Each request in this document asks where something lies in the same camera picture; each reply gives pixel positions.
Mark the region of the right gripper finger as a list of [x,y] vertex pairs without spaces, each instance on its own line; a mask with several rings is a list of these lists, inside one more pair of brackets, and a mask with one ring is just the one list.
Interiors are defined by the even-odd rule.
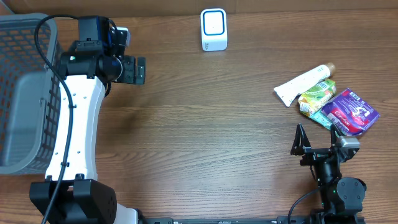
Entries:
[[331,145],[334,146],[337,142],[337,139],[342,135],[342,132],[338,129],[335,124],[330,126],[330,137],[331,137]]
[[302,156],[309,150],[311,150],[310,141],[305,134],[302,124],[299,123],[296,127],[295,139],[290,154],[295,156]]

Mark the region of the teal package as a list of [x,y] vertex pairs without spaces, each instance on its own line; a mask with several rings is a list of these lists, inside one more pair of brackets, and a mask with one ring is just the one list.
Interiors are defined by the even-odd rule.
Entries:
[[310,115],[309,118],[314,120],[318,124],[322,125],[324,128],[327,128],[328,130],[330,130],[332,122],[321,111],[317,111],[313,115]]

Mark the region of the purple snack package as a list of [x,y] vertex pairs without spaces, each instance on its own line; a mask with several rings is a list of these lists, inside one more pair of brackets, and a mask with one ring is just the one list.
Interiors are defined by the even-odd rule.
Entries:
[[321,112],[347,136],[365,133],[380,117],[372,106],[349,88],[328,101]]

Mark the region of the green yellow snack pouch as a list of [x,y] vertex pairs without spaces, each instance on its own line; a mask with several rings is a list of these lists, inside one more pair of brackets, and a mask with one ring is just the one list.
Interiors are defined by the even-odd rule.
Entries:
[[336,83],[325,79],[317,83],[298,98],[299,109],[302,114],[310,117],[319,111],[336,93]]

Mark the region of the white tube with gold cap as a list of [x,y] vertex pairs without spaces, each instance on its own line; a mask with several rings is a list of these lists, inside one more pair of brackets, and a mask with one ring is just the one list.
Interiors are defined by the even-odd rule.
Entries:
[[329,78],[336,70],[333,63],[319,65],[292,80],[274,88],[277,96],[281,99],[286,107],[289,107],[294,99],[311,87],[326,78]]

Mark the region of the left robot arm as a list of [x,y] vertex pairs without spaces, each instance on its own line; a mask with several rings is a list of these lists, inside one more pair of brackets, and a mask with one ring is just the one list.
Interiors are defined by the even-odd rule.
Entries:
[[104,16],[78,18],[79,38],[50,69],[60,82],[60,113],[52,158],[43,182],[30,186],[44,223],[145,223],[142,212],[118,203],[98,181],[98,116],[113,83],[142,85],[146,60],[125,55],[129,30]]

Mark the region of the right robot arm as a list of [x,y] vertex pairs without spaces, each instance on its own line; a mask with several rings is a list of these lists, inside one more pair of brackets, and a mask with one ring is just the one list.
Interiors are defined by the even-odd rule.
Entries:
[[[359,151],[360,142],[354,136],[346,136],[332,124],[329,148],[311,146],[305,130],[298,124],[291,155],[301,156],[301,166],[308,166],[317,188],[297,199],[291,206],[287,222],[297,223],[364,223],[358,217],[363,210],[367,186],[358,178],[343,177],[340,165],[352,159]],[[319,193],[322,208],[313,209],[307,217],[293,217],[294,208],[308,196]]]

